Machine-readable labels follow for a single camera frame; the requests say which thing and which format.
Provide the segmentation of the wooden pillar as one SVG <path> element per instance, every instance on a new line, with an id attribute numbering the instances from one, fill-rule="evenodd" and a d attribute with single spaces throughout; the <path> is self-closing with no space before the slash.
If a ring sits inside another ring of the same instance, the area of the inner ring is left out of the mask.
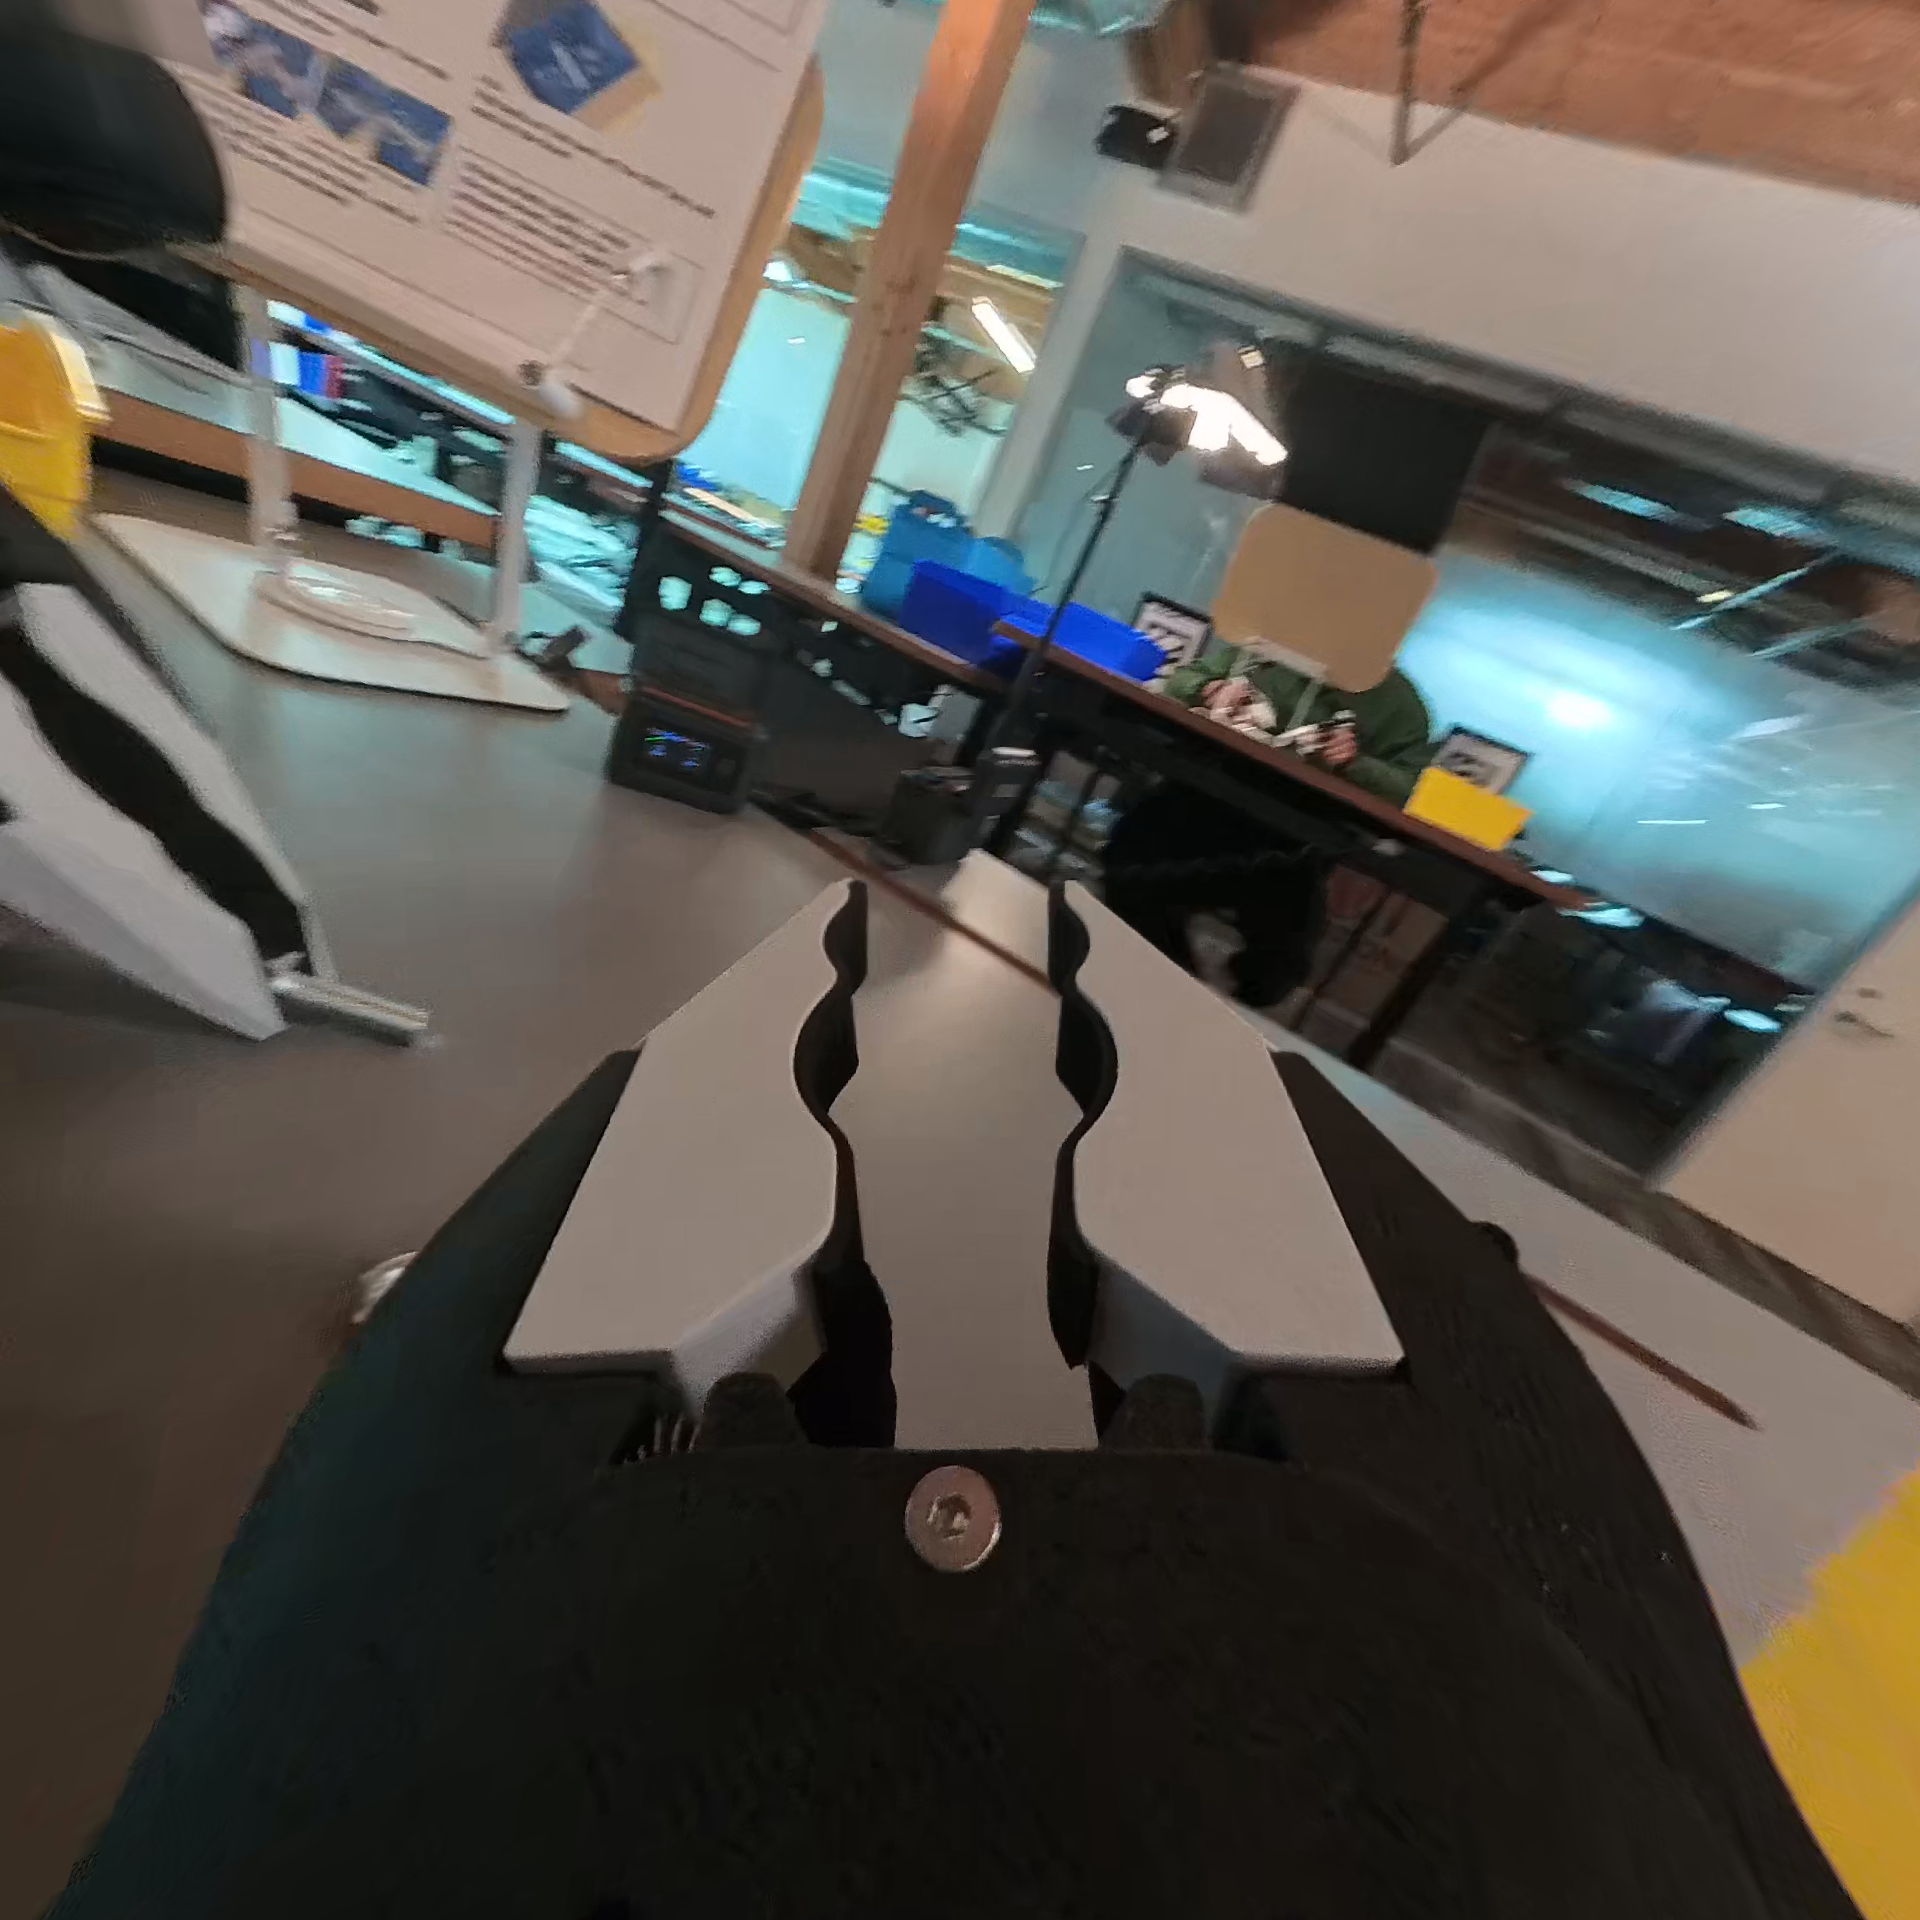
<path id="1" fill-rule="evenodd" d="M 785 565 L 821 584 L 840 578 L 1028 14 L 1028 0 L 957 0 L 920 65 L 847 351 L 784 546 Z"/>

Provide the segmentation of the small black battery box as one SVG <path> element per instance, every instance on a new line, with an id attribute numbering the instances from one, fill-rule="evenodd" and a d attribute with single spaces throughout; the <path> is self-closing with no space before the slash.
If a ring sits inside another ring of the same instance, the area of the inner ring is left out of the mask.
<path id="1" fill-rule="evenodd" d="M 875 845 L 906 866 L 959 864 L 1020 813 L 1038 780 L 1034 751 L 984 751 L 968 766 L 906 771 L 877 813 Z"/>

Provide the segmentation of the long work table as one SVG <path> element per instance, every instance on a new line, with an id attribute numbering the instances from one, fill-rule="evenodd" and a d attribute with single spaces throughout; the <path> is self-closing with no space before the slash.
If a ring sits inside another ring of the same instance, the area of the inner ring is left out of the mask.
<path id="1" fill-rule="evenodd" d="M 792 569 L 780 554 L 735 542 L 712 523 L 663 506 L 679 529 L 695 534 L 720 555 L 754 565 L 784 614 L 792 616 L 785 656 L 804 665 L 826 663 L 829 680 L 862 691 L 877 711 L 897 712 L 923 701 L 936 684 L 957 684 L 978 701 L 978 712 L 959 739 L 959 759 L 984 744 L 1003 693 L 1014 684 L 957 663 L 897 620 L 857 606 L 840 590 Z M 1380 1010 L 1345 1045 L 1345 1063 L 1373 1069 L 1399 1023 L 1413 1018 L 1439 968 L 1469 946 L 1475 918 L 1494 909 L 1521 917 L 1534 909 L 1576 909 L 1584 894 L 1572 885 L 1553 885 L 1521 860 L 1475 849 L 1450 833 L 1413 821 L 1404 806 L 1380 802 L 1353 782 L 1317 771 L 1312 759 L 1251 742 L 1230 726 L 1175 707 L 1167 693 L 1114 676 L 1090 663 L 1055 652 L 1038 680 L 1039 739 L 1038 751 L 1054 764 L 1073 755 L 1094 780 L 1152 774 L 1232 802 L 1256 821 L 1275 828 L 1333 866 L 1374 878 L 1387 894 L 1435 912 L 1439 932 L 1404 965 Z"/>

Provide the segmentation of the black square panel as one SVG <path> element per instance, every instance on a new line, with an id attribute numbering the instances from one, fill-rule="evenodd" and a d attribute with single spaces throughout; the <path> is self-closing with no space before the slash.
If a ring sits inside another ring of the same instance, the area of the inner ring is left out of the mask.
<path id="1" fill-rule="evenodd" d="M 1286 506 L 1418 555 L 1448 542 L 1494 413 L 1325 356 L 1286 360 L 1265 385 L 1286 448 Z"/>

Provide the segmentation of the blue plastic bin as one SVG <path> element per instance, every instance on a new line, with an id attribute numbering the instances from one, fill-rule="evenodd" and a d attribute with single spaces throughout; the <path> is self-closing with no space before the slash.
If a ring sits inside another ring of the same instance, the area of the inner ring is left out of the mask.
<path id="1" fill-rule="evenodd" d="M 1135 627 L 1135 626 L 1127 626 L 1108 614 L 1098 614 L 1081 600 L 1073 600 L 1070 609 L 1054 609 L 1038 598 L 1018 598 L 994 614 L 993 627 L 1014 627 L 1020 638 L 1039 638 L 1054 616 L 1060 616 L 1060 620 L 1054 627 L 1047 652 L 1070 652 L 1077 663 L 1090 663 L 1090 665 L 1098 665 L 1114 676 L 1139 680 L 1139 684 L 1150 684 L 1150 680 L 1160 676 L 1167 648 L 1150 634 L 1141 634 L 1141 627 Z"/>
<path id="2" fill-rule="evenodd" d="M 1026 648 L 1020 642 L 1003 638 L 999 626 L 1038 638 L 1047 614 L 1054 606 L 999 582 L 920 561 L 906 578 L 897 620 L 923 646 L 1007 680 Z"/>

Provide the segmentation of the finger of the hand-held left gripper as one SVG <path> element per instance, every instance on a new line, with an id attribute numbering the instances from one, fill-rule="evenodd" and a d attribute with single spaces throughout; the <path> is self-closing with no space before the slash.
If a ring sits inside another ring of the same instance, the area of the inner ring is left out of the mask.
<path id="1" fill-rule="evenodd" d="M 338 976 L 315 902 L 230 759 L 90 593 L 4 590 L 0 707 L 29 707 L 60 764 L 146 828 L 210 902 L 243 918 L 281 1019 L 334 1019 L 390 1045 L 426 1036 L 422 1010 Z"/>
<path id="2" fill-rule="evenodd" d="M 29 707 L 0 711 L 0 901 L 133 982 L 243 1036 L 285 1027 L 255 937 L 102 802 Z"/>

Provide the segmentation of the light on tripod stand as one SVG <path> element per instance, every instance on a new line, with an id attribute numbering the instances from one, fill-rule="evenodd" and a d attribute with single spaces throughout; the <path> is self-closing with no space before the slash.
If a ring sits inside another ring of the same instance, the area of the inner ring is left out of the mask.
<path id="1" fill-rule="evenodd" d="M 1018 764 L 1014 785 L 994 800 L 978 849 L 1003 853 L 1020 829 L 1020 813 L 1044 780 L 1039 739 L 1039 668 L 1060 648 L 1070 606 L 1099 554 L 1115 503 L 1141 464 L 1191 464 L 1202 484 L 1269 503 L 1282 490 L 1286 442 L 1275 417 L 1265 338 L 1216 338 L 1194 363 L 1152 363 L 1135 370 L 1108 413 L 1123 453 L 1104 484 L 1094 490 L 1094 522 L 1070 547 L 1060 590 L 1044 600 L 1044 626 L 1020 638 L 1020 665 L 989 733 L 984 759 L 999 771 Z"/>

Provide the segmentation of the yellow plastic bin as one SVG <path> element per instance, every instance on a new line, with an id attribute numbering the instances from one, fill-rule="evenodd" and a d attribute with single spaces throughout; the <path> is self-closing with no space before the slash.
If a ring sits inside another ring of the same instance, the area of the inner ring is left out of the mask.
<path id="1" fill-rule="evenodd" d="M 1920 1917 L 1920 1475 L 1813 1572 L 1744 1691 L 1826 1862 L 1871 1920 Z"/>
<path id="2" fill-rule="evenodd" d="M 92 501 L 92 433 L 109 407 L 82 343 L 51 318 L 0 326 L 0 484 L 51 538 L 73 542 Z"/>

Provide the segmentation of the black portable power station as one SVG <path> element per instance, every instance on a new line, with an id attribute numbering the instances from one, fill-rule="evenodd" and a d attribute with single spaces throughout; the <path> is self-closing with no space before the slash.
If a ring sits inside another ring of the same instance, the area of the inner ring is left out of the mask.
<path id="1" fill-rule="evenodd" d="M 767 744 L 764 707 L 780 646 L 767 634 L 649 609 L 632 626 L 624 707 L 599 764 L 609 785 L 737 813 Z"/>

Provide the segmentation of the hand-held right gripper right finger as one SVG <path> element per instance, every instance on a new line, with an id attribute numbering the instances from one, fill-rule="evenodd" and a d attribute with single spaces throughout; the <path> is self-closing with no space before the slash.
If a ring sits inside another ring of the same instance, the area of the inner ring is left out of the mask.
<path id="1" fill-rule="evenodd" d="M 1047 1325 L 1094 1408 L 1170 1376 L 1225 1412 L 1248 1380 L 1387 1380 L 1404 1344 L 1275 1050 L 1085 885 L 1047 892 L 1055 1078 Z"/>

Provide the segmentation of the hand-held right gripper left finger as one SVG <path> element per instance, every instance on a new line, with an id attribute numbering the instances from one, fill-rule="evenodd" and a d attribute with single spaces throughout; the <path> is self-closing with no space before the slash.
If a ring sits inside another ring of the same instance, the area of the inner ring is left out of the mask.
<path id="1" fill-rule="evenodd" d="M 700 1412 L 729 1376 L 796 1388 L 821 1360 L 844 1202 L 804 1036 L 862 982 L 862 940 L 865 894 L 833 878 L 647 1031 L 503 1337 L 511 1376 L 647 1376 Z"/>

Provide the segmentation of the wall air vent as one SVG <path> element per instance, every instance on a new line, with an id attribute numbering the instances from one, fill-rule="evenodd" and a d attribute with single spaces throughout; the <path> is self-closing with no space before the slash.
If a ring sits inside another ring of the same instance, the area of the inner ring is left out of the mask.
<path id="1" fill-rule="evenodd" d="M 1156 186 L 1194 205 L 1240 214 L 1295 113 L 1303 84 L 1275 67 L 1210 65 L 1178 113 Z"/>

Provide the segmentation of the white poster board on stand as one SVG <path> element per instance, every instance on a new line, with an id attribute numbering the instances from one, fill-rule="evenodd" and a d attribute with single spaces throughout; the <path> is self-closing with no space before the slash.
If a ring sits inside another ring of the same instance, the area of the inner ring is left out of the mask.
<path id="1" fill-rule="evenodd" d="M 306 680 L 551 716 L 518 656 L 542 439 L 680 453 L 709 419 L 821 126 L 821 3 L 109 3 L 184 90 L 225 176 L 207 253 L 270 304 L 503 419 L 491 606 L 465 616 L 306 554 L 266 379 L 246 538 L 102 515 L 230 652 Z"/>

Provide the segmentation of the blue storage bins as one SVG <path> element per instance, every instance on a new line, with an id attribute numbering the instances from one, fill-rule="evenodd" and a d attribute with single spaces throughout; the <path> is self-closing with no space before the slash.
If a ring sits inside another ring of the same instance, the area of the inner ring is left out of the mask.
<path id="1" fill-rule="evenodd" d="M 973 522 L 936 490 L 905 490 L 877 534 L 875 561 L 857 584 L 857 606 L 898 616 L 920 565 L 945 565 L 1007 593 L 1028 593 L 1034 578 L 1014 542 L 978 538 Z"/>

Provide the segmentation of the black plastic crate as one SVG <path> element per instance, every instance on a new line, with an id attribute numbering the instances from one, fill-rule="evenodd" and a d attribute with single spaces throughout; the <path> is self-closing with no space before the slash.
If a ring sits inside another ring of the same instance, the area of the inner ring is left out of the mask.
<path id="1" fill-rule="evenodd" d="M 719 634 L 757 652 L 792 646 L 792 616 L 754 565 L 712 554 L 666 515 L 640 515 L 611 638 L 640 648 L 647 634 L 663 620 Z"/>

